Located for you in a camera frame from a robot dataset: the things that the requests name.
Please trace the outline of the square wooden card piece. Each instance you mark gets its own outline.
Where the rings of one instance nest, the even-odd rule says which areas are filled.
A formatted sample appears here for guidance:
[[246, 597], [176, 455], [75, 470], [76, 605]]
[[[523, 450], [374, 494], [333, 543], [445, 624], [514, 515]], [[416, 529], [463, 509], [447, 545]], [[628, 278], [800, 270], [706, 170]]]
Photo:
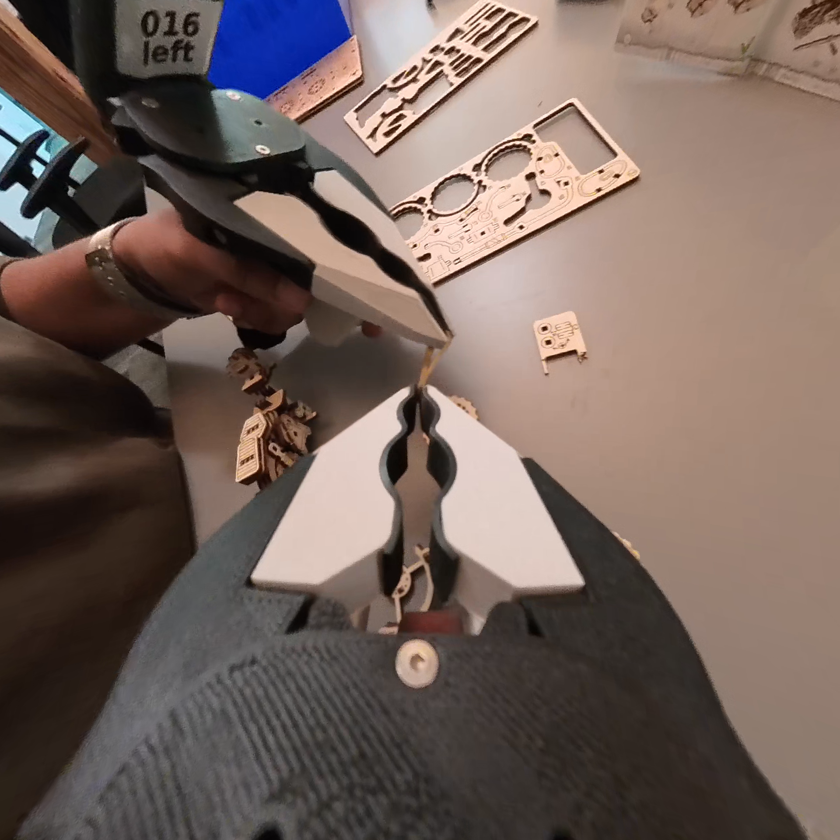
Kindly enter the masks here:
[[539, 319], [532, 330], [544, 375], [550, 374], [549, 362], [559, 357], [572, 354], [579, 362], [587, 359], [581, 327], [573, 311]]

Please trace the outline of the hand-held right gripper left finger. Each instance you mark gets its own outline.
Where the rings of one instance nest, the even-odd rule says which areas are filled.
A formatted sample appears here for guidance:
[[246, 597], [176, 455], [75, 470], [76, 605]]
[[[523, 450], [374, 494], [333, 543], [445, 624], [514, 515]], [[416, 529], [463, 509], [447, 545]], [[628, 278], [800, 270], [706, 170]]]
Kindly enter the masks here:
[[348, 613], [392, 595], [403, 575], [403, 505], [417, 390], [408, 386], [322, 445], [251, 574], [256, 589], [297, 592]]

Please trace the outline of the blue box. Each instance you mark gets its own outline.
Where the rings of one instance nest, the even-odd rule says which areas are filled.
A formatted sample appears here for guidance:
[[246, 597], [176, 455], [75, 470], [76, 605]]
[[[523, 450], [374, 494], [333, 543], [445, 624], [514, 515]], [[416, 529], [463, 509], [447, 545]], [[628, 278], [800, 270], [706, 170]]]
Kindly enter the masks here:
[[353, 33], [349, 1], [226, 1], [208, 79], [266, 99]]

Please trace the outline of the pale curved wooden piece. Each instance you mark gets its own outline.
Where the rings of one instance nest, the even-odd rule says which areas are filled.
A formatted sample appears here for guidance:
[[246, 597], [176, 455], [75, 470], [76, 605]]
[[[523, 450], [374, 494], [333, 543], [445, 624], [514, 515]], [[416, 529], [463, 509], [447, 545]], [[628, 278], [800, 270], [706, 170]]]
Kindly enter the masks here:
[[391, 595], [394, 608], [393, 620], [384, 624], [378, 631], [380, 635], [394, 635], [398, 632], [400, 624], [406, 614], [405, 604], [413, 596], [417, 576], [425, 580], [423, 600], [419, 607], [413, 610], [415, 613], [427, 613], [430, 611], [434, 600], [434, 580], [431, 565], [429, 563], [430, 548], [418, 543], [414, 547], [415, 561], [410, 565], [404, 565], [399, 581]]

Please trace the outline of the wooden model vehicle assembly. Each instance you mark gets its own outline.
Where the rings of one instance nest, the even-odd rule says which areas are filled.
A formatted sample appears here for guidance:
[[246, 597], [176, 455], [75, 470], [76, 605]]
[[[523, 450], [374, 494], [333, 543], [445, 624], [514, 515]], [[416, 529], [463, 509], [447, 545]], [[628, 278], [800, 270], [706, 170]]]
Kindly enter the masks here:
[[238, 438], [235, 481], [259, 490], [281, 478], [309, 454], [312, 423], [319, 414], [309, 404], [292, 401], [271, 383], [275, 365], [265, 366], [253, 350], [230, 354], [226, 371], [241, 379], [241, 392], [254, 399], [252, 414]]

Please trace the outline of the person's left hand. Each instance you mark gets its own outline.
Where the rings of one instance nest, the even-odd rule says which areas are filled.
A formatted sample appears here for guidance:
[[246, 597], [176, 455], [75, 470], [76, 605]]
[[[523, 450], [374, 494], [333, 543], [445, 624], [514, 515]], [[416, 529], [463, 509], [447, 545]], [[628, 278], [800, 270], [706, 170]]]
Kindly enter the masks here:
[[115, 234], [112, 252], [169, 299], [239, 327], [279, 335], [298, 325], [312, 294], [263, 263], [204, 243], [173, 208], [146, 214]]

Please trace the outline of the wooden sheet round holes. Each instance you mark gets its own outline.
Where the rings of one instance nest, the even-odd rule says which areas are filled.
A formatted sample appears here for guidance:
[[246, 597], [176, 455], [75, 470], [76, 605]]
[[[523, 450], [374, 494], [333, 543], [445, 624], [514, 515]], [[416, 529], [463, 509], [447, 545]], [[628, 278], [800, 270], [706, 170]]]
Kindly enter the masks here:
[[[550, 123], [571, 114], [607, 149], [605, 162], [587, 172], [545, 134]], [[636, 164], [582, 102], [570, 98], [397, 203], [391, 213], [395, 220], [421, 218], [406, 242], [435, 287], [639, 175]]]

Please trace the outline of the dark brown wooden sheet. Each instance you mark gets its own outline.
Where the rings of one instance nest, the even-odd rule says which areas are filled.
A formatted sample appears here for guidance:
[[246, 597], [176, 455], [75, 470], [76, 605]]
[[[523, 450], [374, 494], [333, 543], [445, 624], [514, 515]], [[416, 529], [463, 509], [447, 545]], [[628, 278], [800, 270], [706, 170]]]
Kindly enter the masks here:
[[361, 47], [352, 35], [266, 101], [289, 119], [303, 123], [364, 81]]

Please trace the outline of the person's left forearm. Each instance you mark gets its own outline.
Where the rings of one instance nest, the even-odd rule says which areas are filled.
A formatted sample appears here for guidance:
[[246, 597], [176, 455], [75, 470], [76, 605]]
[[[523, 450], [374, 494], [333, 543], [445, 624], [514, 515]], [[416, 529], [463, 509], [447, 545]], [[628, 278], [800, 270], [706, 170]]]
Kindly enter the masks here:
[[52, 270], [42, 258], [4, 256], [1, 277], [2, 319], [92, 358], [119, 348], [109, 329], [112, 302], [88, 269]]

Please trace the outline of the wooden sheet slot cutouts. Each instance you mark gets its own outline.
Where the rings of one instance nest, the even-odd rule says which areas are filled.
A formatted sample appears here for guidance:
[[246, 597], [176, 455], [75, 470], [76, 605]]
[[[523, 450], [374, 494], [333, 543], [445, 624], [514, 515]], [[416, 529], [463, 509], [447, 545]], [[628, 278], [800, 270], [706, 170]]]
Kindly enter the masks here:
[[349, 110], [344, 121], [378, 155], [539, 25], [502, 2], [476, 2]]

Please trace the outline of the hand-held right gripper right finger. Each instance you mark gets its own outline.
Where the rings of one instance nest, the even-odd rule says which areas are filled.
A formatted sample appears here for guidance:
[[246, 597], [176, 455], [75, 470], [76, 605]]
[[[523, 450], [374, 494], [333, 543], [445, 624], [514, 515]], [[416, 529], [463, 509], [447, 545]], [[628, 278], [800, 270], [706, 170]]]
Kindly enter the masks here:
[[420, 392], [420, 422], [439, 489], [428, 555], [434, 607], [459, 607], [467, 633], [479, 634], [498, 604], [582, 591], [520, 454], [431, 385]]

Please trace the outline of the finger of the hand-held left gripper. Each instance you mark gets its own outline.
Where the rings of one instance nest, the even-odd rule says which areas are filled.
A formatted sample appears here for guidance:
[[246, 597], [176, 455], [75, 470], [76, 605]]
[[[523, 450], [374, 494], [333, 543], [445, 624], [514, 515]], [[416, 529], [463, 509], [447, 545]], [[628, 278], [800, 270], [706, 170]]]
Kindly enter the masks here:
[[335, 170], [315, 174], [318, 215], [334, 237], [360, 256], [367, 277], [351, 282], [351, 297], [373, 311], [362, 319], [401, 335], [451, 335], [432, 288], [389, 214]]
[[425, 346], [449, 341], [449, 331], [418, 290], [391, 277], [370, 255], [340, 243], [300, 199], [254, 192], [236, 206], [313, 264], [306, 323], [316, 341], [337, 346], [364, 322]]

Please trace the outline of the slotted wooden piece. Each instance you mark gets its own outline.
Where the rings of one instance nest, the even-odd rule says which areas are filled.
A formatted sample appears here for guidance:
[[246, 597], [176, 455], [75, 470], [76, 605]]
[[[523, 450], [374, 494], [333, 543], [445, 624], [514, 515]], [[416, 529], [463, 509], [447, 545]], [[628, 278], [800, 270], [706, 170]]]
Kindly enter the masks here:
[[455, 336], [449, 333], [440, 346], [428, 345], [423, 354], [421, 368], [416, 380], [416, 389], [421, 392], [425, 389], [439, 362], [444, 358]]

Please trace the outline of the wooden post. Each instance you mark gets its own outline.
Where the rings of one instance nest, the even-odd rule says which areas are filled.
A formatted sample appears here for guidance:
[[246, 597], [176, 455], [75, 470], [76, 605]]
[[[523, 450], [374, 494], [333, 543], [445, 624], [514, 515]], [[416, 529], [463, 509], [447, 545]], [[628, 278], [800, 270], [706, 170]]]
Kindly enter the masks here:
[[5, 3], [1, 10], [1, 88], [63, 139], [86, 139], [87, 157], [96, 164], [121, 156], [111, 130], [78, 78]]

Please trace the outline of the folded instruction sheet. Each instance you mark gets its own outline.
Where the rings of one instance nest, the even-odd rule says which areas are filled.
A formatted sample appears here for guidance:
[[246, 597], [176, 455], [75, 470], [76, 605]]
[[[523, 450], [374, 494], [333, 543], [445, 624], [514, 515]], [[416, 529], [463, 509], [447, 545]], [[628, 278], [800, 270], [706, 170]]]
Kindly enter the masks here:
[[616, 49], [839, 100], [838, 1], [628, 1]]

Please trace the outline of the person's right hand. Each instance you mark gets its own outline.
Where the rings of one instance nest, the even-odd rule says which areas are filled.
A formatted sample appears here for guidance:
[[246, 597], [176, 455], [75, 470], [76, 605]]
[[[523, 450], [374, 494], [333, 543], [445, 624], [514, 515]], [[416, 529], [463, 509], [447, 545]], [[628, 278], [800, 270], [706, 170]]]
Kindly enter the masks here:
[[398, 633], [409, 635], [455, 635], [465, 632], [462, 616], [453, 609], [407, 612], [399, 623]]

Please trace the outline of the black office chair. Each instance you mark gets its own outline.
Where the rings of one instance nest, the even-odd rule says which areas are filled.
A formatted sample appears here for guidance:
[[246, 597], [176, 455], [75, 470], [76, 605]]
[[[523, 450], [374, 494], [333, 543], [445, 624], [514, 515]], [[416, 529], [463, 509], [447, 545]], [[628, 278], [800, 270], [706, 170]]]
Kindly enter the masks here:
[[38, 129], [17, 140], [5, 129], [2, 141], [12, 147], [1, 170], [1, 190], [24, 190], [20, 215], [33, 219], [45, 211], [57, 216], [50, 243], [61, 248], [88, 238], [102, 228], [147, 213], [144, 177], [138, 162], [119, 156], [100, 166], [84, 181], [72, 171], [88, 152], [89, 141], [79, 138], [49, 160], [39, 150], [49, 132]]

